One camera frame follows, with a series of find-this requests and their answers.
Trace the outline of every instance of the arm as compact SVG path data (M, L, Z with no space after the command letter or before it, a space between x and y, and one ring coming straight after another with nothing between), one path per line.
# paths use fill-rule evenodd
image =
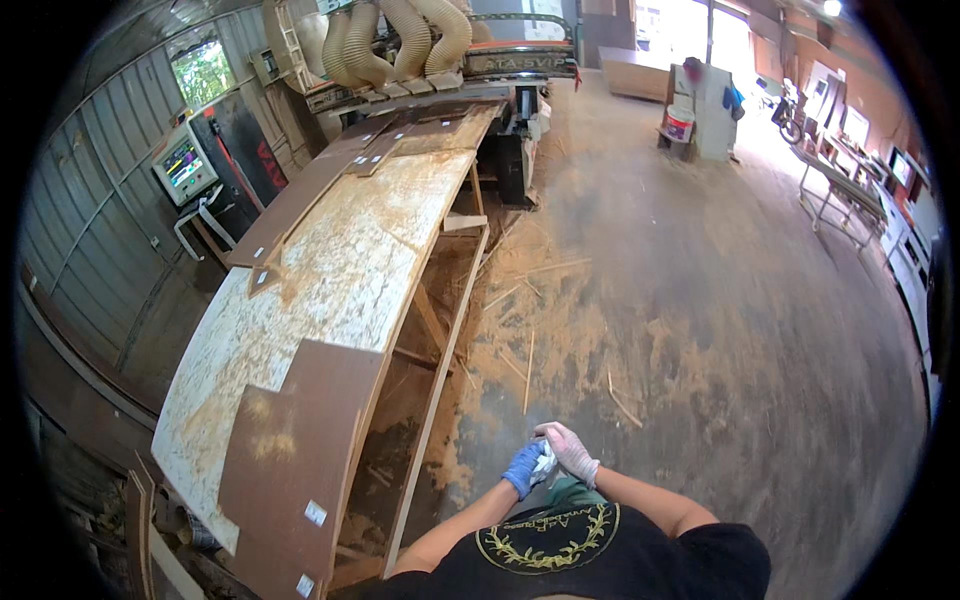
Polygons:
M718 522L689 498L600 467L600 461L590 458L577 434L558 422L537 425L534 432L546 436L567 472L588 487L599 489L607 499L644 513L671 539L694 527Z
M503 478L492 490L415 541L396 561L394 572L390 576L405 571L432 573L463 536L502 521L510 509L530 493L534 485L531 482L533 471L543 453L544 444L543 441L530 442L521 448L503 473Z
M621 475L615 470L598 467L596 485L608 500L647 515L670 539L678 538L694 527L719 522L710 511L690 498Z
M519 500L516 488L501 479L462 512L452 516L415 541L396 561L391 577L405 571L432 572L460 538L499 523Z

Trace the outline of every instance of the blue cloth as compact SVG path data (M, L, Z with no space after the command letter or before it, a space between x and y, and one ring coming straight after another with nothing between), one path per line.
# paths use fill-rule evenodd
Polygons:
M543 454L545 447L546 440L530 442L516 452L514 460L510 461L510 466L501 475L501 477L514 484L520 500L530 493L530 477L534 474L537 459Z
M730 87L723 89L723 108L728 108L734 121L739 121L746 110L743 109L743 94L731 84Z

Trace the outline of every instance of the white rag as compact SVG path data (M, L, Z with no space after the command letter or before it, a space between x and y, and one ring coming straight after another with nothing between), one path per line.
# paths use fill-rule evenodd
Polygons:
M543 440L543 453L537 457L537 466L530 474L530 487L533 488L541 481L546 481L550 472L557 466L557 455L553 453L550 442Z

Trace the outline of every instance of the flexible dust collection hose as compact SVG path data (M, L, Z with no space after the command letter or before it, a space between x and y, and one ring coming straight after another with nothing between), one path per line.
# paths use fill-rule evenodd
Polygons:
M446 0L411 0L420 14L440 28L443 36L430 51L424 72L435 75L453 68L470 46L473 30L467 17Z
M347 42L349 30L349 14L336 12L330 16L330 25L326 31L321 60L324 69L326 69L327 77L343 87L357 89L370 84L350 74L349 69L347 69L347 61L344 59L344 45Z
M400 35L394 60L396 80L403 83L419 77L430 54L430 28L409 0L380 0L380 8Z
M306 14L294 22L294 31L300 41L303 61L310 73L321 80L324 69L324 40L329 30L329 19L319 12Z
M396 80L394 66L376 56L371 49L379 18L380 9L374 4L366 0L355 2L347 43L344 45L344 60L347 61L350 74L370 82L377 89L388 81Z

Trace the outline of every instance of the black t-shirt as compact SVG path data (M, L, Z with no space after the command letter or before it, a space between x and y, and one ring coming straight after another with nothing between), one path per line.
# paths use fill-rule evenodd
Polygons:
M715 523L668 538L619 504L578 506L481 529L433 573L409 571L369 598L763 598L770 556L746 525Z

